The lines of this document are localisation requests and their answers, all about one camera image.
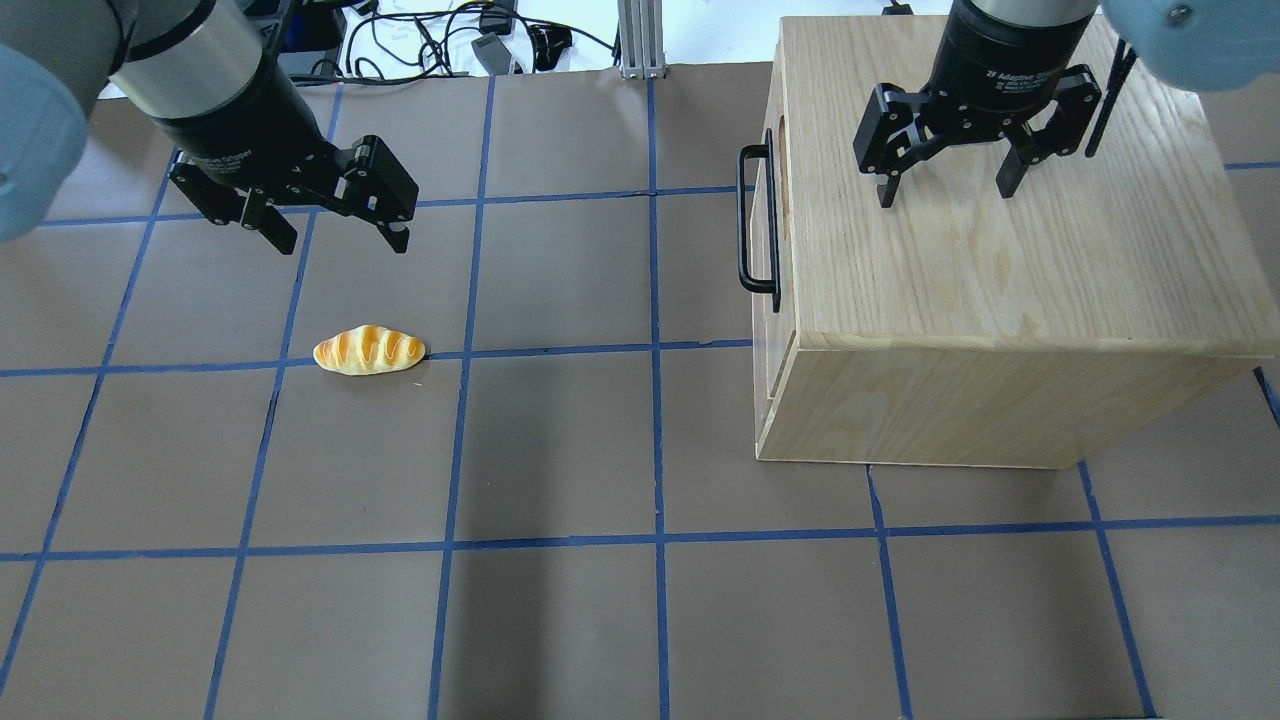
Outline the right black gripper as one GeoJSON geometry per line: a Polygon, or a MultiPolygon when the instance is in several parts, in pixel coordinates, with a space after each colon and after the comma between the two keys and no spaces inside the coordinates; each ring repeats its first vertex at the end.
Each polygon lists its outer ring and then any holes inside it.
{"type": "Polygon", "coordinates": [[[878,83],[852,140],[858,169],[881,176],[876,192],[892,208],[902,177],[952,146],[1001,140],[1010,149],[997,172],[1002,199],[1030,167],[1075,152],[1102,97],[1092,69],[1071,67],[1097,1],[955,1],[920,92],[878,83]],[[1027,118],[1052,100],[1041,129],[1027,118]]]}

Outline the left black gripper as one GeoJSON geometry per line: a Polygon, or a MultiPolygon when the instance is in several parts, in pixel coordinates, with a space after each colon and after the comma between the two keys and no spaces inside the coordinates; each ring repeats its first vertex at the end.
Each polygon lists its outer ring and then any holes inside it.
{"type": "Polygon", "coordinates": [[[291,184],[303,204],[374,225],[393,252],[407,252],[419,184],[375,135],[348,149],[329,143],[268,50],[234,97],[157,124],[180,150],[170,182],[214,225],[238,224],[292,255],[298,232],[259,188],[291,184]]]}

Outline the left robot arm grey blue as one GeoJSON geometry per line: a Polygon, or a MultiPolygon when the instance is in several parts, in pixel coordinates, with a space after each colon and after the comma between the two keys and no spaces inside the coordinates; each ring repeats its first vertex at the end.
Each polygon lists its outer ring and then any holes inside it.
{"type": "Polygon", "coordinates": [[[291,255],[282,209],[317,206],[406,252],[416,182],[375,135],[325,138],[238,3],[5,1],[1,14],[4,240],[44,222],[114,85],[175,145],[170,181],[206,222],[291,255]]]}

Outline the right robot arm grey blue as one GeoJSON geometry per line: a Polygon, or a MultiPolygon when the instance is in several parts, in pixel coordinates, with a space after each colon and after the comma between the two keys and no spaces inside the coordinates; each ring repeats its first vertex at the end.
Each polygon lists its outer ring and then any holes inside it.
{"type": "Polygon", "coordinates": [[[952,146],[1005,141],[1002,197],[1051,156],[1093,156],[1132,69],[1192,92],[1277,72],[1275,1],[955,1],[928,81],[877,85],[852,140],[858,169],[902,176],[952,146]]]}

